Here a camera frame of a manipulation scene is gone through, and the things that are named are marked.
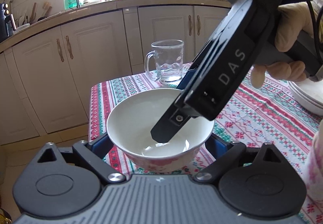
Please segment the gloved right hand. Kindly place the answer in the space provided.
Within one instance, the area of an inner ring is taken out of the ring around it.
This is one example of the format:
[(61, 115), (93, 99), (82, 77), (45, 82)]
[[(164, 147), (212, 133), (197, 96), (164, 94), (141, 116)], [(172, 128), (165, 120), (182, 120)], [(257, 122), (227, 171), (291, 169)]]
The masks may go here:
[[(313, 25), (307, 3), (282, 5), (278, 8), (282, 14), (275, 36), (275, 47), (279, 52), (288, 52), (297, 40), (300, 31), (313, 36)], [(250, 81), (254, 88), (260, 88), (265, 81), (265, 73), (277, 80), (301, 82), (305, 80), (305, 64), (302, 61), (291, 63), (276, 62), (269, 66), (255, 65)]]

